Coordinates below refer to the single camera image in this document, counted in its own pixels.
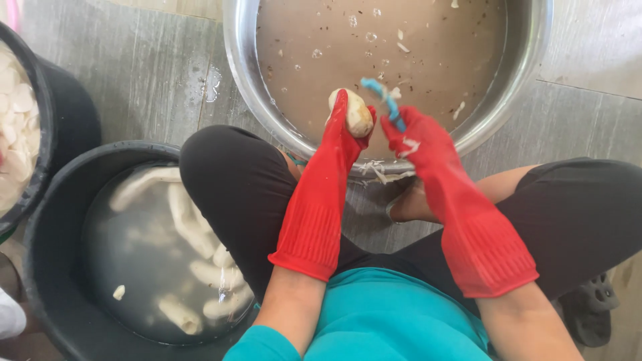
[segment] stainless steel basin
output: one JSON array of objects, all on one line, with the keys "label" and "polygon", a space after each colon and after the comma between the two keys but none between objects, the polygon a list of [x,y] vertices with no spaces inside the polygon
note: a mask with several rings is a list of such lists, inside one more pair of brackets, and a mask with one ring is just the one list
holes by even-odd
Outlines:
[{"label": "stainless steel basin", "polygon": [[[256,52],[256,15],[259,0],[224,0],[225,48],[232,74],[254,116],[271,135],[293,152],[310,158],[315,144],[281,114],[263,82]],[[498,73],[477,109],[451,133],[460,155],[480,146],[506,122],[520,95],[533,80],[546,50],[553,0],[507,0],[506,47]],[[413,170],[407,161],[384,159],[385,173]],[[352,166],[351,175],[362,176],[363,160]],[[374,178],[369,170],[364,177]]]}]

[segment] black pants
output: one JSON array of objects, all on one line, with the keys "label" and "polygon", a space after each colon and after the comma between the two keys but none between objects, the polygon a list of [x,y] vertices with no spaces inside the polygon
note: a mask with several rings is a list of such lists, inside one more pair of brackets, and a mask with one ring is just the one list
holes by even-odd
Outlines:
[{"label": "black pants", "polygon": [[[297,181],[281,153],[229,126],[202,129],[185,143],[180,174],[187,192],[231,252],[254,294],[263,300],[272,273],[267,255]],[[642,169],[588,158],[532,169],[513,195],[497,204],[537,264],[537,284],[549,299],[574,289],[642,249]],[[393,254],[366,252],[346,237],[336,273],[381,267],[421,279],[474,314],[441,249],[437,231]]]}]

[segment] red rubber glove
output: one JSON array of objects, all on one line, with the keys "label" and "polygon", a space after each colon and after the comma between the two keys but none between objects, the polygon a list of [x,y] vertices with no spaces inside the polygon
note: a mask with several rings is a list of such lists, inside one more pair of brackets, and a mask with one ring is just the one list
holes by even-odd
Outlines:
[{"label": "red rubber glove", "polygon": [[387,117],[381,126],[390,149],[411,161],[424,181],[428,205],[444,224],[444,256],[464,296],[497,297],[537,279],[524,241],[468,177],[450,135],[415,107],[399,111],[406,132]]},{"label": "red rubber glove", "polygon": [[[340,91],[321,145],[288,203],[277,251],[268,256],[274,265],[325,282],[334,274],[339,258],[348,173],[372,135],[361,139],[350,135],[345,127],[347,104],[347,92]],[[368,109],[376,120],[374,108]]]}]

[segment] black bucket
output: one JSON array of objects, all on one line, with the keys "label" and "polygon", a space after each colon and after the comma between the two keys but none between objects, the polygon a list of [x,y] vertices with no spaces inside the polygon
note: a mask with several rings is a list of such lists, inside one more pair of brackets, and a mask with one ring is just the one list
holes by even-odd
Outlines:
[{"label": "black bucket", "polygon": [[40,153],[22,196],[0,218],[0,234],[4,234],[33,211],[59,169],[100,145],[101,132],[91,97],[72,74],[36,56],[18,34],[1,22],[0,40],[24,68],[40,111]]},{"label": "black bucket", "polygon": [[178,147],[147,141],[103,145],[77,157],[51,181],[27,223],[26,291],[33,311],[68,360],[213,361],[223,358],[255,319],[252,309],[224,337],[192,346],[144,339],[96,299],[87,277],[82,230],[98,191],[119,173],[149,162],[178,162]]}]

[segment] foot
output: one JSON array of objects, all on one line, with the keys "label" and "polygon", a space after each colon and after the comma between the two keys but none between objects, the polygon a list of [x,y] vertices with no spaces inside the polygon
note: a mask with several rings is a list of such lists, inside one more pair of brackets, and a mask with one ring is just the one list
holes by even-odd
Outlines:
[{"label": "foot", "polygon": [[[306,166],[294,164],[292,159],[290,159],[290,157],[288,157],[288,155],[285,154],[285,152],[283,152],[281,149],[279,149],[279,152],[281,152],[281,154],[285,158],[285,161],[288,163],[288,170],[290,171],[290,173],[292,173],[292,176],[298,182],[299,179],[301,178],[301,174],[303,174],[303,170],[306,169]],[[290,152],[290,154],[294,157],[294,159],[296,159],[298,161],[305,161],[305,159],[299,157],[298,155],[296,155],[296,154],[294,154],[292,152]]]},{"label": "foot", "polygon": [[399,223],[411,220],[434,222],[433,213],[426,203],[424,183],[420,179],[406,188],[399,200],[390,208],[390,218]]}]

